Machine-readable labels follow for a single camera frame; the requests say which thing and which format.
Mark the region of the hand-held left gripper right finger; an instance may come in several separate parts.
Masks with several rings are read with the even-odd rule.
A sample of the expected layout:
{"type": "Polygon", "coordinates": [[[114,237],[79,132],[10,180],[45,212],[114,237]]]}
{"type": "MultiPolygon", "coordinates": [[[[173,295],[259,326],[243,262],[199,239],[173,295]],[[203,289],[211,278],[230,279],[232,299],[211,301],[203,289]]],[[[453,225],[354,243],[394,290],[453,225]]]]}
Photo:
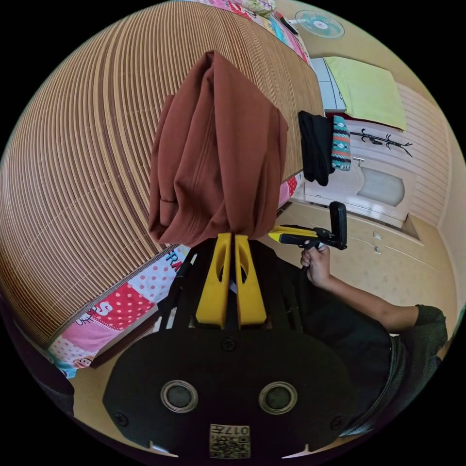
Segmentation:
{"type": "Polygon", "coordinates": [[[258,277],[245,235],[234,236],[237,314],[240,326],[261,326],[266,321],[258,277]]]}

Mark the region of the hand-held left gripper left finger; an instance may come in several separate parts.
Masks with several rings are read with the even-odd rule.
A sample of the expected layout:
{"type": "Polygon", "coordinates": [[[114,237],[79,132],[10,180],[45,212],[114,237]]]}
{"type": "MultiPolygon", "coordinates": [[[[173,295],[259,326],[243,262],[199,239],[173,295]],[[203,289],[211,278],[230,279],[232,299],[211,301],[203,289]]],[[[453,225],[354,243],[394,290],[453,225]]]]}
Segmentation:
{"type": "Polygon", "coordinates": [[[231,245],[231,233],[221,233],[217,236],[195,313],[200,325],[225,327],[230,284],[231,245]]]}

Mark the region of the person's right hand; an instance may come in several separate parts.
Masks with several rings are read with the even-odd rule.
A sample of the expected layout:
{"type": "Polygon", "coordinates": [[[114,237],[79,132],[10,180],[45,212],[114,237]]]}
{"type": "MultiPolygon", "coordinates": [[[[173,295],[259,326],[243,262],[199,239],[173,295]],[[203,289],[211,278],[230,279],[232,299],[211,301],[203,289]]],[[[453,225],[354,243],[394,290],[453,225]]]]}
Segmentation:
{"type": "Polygon", "coordinates": [[[327,289],[331,281],[330,249],[324,244],[312,246],[301,253],[301,265],[305,268],[308,280],[316,287],[327,289]]]}

